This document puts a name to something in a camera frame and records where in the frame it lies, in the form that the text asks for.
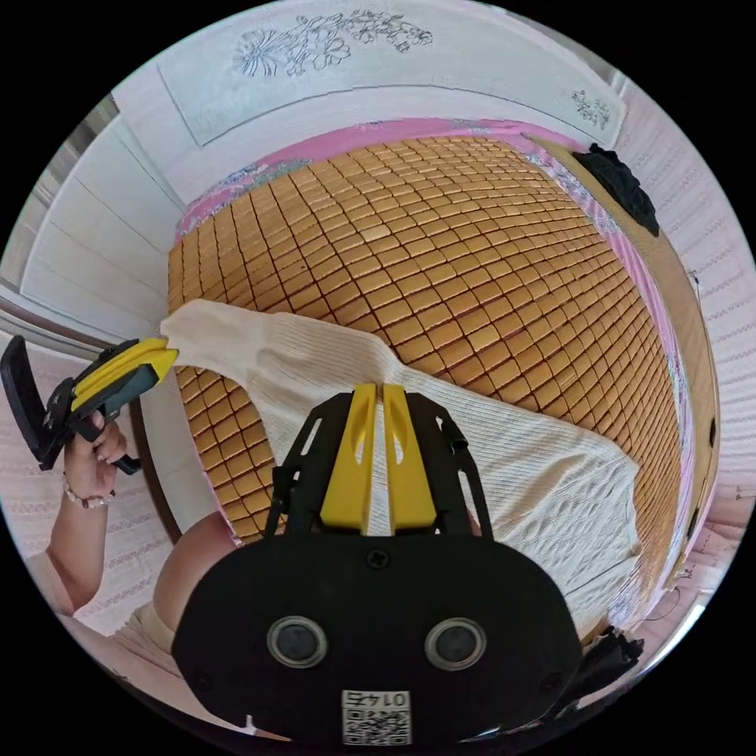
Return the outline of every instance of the bamboo mat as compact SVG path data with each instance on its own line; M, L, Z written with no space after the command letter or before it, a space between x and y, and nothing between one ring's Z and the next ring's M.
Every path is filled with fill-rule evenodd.
M170 311L200 297L376 333L407 365L614 440L640 466L635 584L647 599L680 487L665 355L608 243L515 150L405 141L257 187L172 250ZM269 508L265 430L227 379L178 378L202 464L248 543Z
M712 421L716 429L721 427L717 376L698 296L690 277L680 263L677 252L663 232L654 238L645 228L638 225L568 149L547 139L532 137L532 141L564 165L610 213L645 261L664 300L683 358L693 410L695 467L691 505L687 513L687 522L690 525L696 513L703 511L714 486L720 440L717 430L713 444L710 443ZM683 550L677 566L680 566L684 559ZM668 583L673 581L675 573L676 570Z

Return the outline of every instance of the flower drawing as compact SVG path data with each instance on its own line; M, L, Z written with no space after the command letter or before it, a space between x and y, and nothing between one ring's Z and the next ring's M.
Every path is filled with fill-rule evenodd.
M232 56L232 70L244 76L289 77L322 71L351 56L347 38L361 44L386 39L398 52L429 45L433 34L404 21L402 14L355 10L351 15L297 16L287 31L254 29L241 35Z
M596 98L591 102L585 94L585 90L573 92L573 101L577 106L578 114L584 119L598 126L602 131L609 123L611 114L609 106L603 101Z

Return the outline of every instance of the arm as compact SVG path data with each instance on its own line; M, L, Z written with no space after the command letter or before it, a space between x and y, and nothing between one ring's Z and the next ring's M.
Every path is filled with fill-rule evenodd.
M102 427L98 413L92 421ZM109 424L94 443L77 435L64 452L65 477L71 491L81 499L107 496L116 479L113 462L125 453L126 439L115 423ZM107 506L84 509L63 494L46 553L74 612L94 598L102 582L107 522Z

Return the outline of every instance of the pink fabric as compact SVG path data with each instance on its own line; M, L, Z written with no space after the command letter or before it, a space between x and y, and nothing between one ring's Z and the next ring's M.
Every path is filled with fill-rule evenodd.
M372 144L440 136L487 136L500 139L521 152L525 158L538 165L561 186L565 193L591 218L599 233L609 242L614 253L628 270L628 274L645 302L667 358L680 426L681 481L673 540L665 570L659 580L659 586L661 586L673 569L686 536L695 458L693 416L684 365L674 328L652 276L628 237L575 176L543 148L535 145L526 135L540 136L563 144L569 149L584 151L579 143L568 137L520 121L408 118L358 124L279 150L219 182L189 206L178 224L177 239L254 186L267 183L310 162L326 160L349 150Z
M253 186L266 183L302 165L328 160L344 152L359 150L376 143L425 139L432 136L489 135L521 148L529 144L528 140L521 136L522 132L551 139L574 150L582 149L574 139L518 120L404 118L357 124L284 147L227 176L187 207L187 212L176 228L176 241Z

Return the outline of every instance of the hand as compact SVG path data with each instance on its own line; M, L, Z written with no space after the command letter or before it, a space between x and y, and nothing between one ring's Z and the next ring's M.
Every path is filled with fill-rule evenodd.
M96 428L105 420L99 412L90 417ZM116 482L113 463L126 454L126 439L117 423L110 423L94 443L78 433L63 452L65 478L71 491L81 499L108 496Z

